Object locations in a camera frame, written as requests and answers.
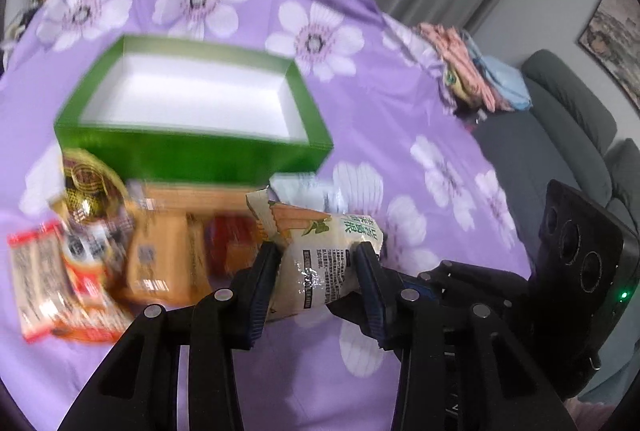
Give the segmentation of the red beige snack packet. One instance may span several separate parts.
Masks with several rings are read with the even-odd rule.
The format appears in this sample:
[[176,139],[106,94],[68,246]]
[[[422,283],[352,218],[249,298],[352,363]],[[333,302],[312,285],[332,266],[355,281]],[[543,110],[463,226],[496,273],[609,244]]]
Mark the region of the red beige snack packet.
[[114,343],[131,323],[117,305],[78,300],[63,263],[62,226],[49,222],[15,233],[8,243],[14,300],[28,343],[46,336],[84,343]]

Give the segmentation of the tan kraft snack bag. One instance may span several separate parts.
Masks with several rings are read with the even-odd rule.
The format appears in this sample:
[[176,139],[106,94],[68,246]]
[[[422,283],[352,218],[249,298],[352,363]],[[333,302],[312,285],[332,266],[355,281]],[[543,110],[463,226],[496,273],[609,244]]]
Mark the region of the tan kraft snack bag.
[[203,222],[183,211],[139,210],[122,295],[138,304],[198,303],[212,292]]

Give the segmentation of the framed wall painting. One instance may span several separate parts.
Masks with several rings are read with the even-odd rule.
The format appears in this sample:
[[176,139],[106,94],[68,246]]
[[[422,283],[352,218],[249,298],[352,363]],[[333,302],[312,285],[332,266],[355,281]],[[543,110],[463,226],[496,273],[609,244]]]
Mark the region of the framed wall painting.
[[638,0],[600,0],[578,43],[639,108]]

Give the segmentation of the gold brown candy bag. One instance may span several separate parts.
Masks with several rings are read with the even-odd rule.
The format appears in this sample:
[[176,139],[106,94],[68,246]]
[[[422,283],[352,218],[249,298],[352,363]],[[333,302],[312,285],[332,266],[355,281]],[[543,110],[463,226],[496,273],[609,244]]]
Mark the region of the gold brown candy bag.
[[88,225],[125,212],[127,188],[104,162],[85,149],[62,150],[63,191],[49,201],[65,220]]

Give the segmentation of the pile of folded clothes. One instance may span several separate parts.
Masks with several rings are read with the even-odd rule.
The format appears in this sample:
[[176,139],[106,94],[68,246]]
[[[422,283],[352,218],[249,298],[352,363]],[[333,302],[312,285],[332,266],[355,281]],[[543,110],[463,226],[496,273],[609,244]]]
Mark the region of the pile of folded clothes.
[[533,106],[521,71],[484,55],[465,30],[422,22],[416,32],[444,62],[442,79],[457,108],[465,105],[495,113],[526,111]]

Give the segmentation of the yellow cracker pack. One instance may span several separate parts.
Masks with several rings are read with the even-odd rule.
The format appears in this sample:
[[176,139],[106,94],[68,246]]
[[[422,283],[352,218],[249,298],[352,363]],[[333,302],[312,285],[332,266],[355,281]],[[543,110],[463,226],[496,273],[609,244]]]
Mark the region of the yellow cracker pack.
[[142,208],[198,215],[247,214],[246,195],[253,189],[202,184],[130,182],[129,195]]

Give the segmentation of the grey sofa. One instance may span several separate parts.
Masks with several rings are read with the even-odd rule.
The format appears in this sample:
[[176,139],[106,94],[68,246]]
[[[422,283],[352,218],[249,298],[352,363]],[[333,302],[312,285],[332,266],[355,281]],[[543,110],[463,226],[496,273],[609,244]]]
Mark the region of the grey sofa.
[[[639,151],[631,139],[615,142],[612,113],[550,50],[537,50],[520,71],[533,106],[493,114],[474,137],[506,193],[525,252],[522,274],[529,281],[550,180],[578,189],[639,239]],[[530,304],[523,337],[536,359]],[[600,368],[577,395],[613,404],[639,368],[639,283],[599,357]]]

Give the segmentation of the white carrot snack packet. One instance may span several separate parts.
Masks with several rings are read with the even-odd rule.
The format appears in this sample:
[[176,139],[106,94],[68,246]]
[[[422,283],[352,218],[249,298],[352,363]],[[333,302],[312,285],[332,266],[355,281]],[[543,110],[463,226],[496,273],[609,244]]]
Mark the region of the white carrot snack packet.
[[282,251],[267,318],[277,321],[322,307],[358,288],[352,254],[360,243],[375,252],[384,234],[373,217],[335,214],[269,199],[265,189],[246,195],[250,212]]

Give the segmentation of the orange red snack packet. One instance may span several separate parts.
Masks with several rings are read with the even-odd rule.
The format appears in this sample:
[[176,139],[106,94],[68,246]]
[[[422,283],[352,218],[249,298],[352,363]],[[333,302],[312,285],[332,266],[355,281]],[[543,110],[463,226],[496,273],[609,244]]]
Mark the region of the orange red snack packet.
[[205,229],[209,272],[224,278],[247,269],[253,265],[261,244],[262,234],[253,217],[216,215]]

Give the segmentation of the green cardboard box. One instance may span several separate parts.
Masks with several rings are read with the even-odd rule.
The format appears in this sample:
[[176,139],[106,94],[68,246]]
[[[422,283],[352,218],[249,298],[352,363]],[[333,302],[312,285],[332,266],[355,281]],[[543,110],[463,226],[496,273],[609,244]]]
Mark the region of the green cardboard box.
[[333,140],[295,61],[260,50],[123,35],[54,122],[123,180],[262,186],[314,173]]

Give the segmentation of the purple floral tablecloth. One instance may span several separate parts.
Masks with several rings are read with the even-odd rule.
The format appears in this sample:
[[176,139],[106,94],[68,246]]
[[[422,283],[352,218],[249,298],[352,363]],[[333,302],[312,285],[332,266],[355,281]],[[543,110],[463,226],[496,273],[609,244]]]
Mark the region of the purple floral tablecloth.
[[[36,430],[56,430],[110,348],[20,333],[6,236],[50,219],[53,123],[122,34],[192,36],[294,56],[333,138],[319,171],[388,235],[386,262],[440,259],[529,276],[496,172],[442,105],[431,47],[372,0],[47,0],[1,77],[1,379]],[[399,375],[327,309],[268,325],[235,359],[245,430],[389,430]]]

